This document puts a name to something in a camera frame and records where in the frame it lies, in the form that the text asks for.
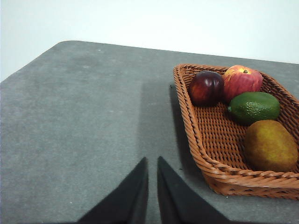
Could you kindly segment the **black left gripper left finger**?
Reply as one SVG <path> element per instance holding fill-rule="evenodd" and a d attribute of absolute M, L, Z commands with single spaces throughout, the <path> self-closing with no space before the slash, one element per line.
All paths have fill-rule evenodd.
<path fill-rule="evenodd" d="M 79 224 L 143 224 L 148 202 L 148 163 L 142 158 L 119 186 L 83 215 Z"/>

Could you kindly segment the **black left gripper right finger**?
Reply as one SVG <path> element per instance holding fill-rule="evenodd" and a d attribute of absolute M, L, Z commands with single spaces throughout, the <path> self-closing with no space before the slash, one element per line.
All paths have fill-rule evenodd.
<path fill-rule="evenodd" d="M 228 224 L 229 220 L 194 192 L 160 156 L 157 193 L 164 224 Z"/>

